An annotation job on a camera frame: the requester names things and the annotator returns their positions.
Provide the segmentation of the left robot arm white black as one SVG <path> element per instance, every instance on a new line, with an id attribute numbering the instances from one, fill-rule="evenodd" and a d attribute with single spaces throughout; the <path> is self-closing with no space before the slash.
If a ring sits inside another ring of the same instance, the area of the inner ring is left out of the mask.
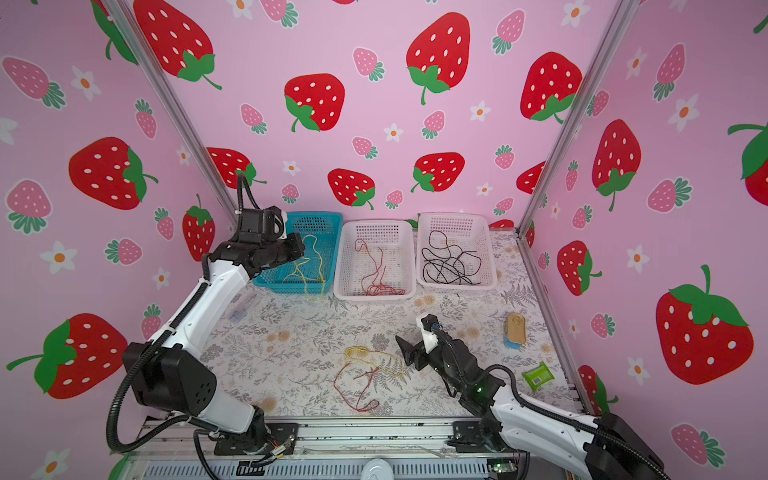
<path id="1" fill-rule="evenodd" d="M 263 272 L 301 259 L 305 246 L 298 233 L 288 231 L 284 212 L 258 206 L 244 174 L 237 176 L 237 201 L 235 233 L 203 256 L 202 275 L 184 304 L 149 340 L 130 344 L 123 354 L 127 373 L 106 422 L 107 445 L 114 453 L 134 451 L 179 423 L 218 433 L 246 453 L 260 452 L 270 442 L 263 410 L 221 389 L 200 357 L 234 296 Z M 130 443 L 122 442 L 118 420 L 128 393 L 143 406 L 172 413 L 172 418 Z"/>

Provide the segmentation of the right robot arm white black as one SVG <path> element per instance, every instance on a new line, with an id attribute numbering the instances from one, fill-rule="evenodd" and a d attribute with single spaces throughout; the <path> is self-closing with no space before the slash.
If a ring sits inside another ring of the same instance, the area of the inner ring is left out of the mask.
<path id="1" fill-rule="evenodd" d="M 576 414 L 523 395 L 501 364 L 478 366 L 460 339 L 433 323 L 412 344 L 395 338 L 404 363 L 436 372 L 448 394 L 480 420 L 481 441 L 540 457 L 582 479 L 667 479 L 662 460 L 621 417 Z"/>

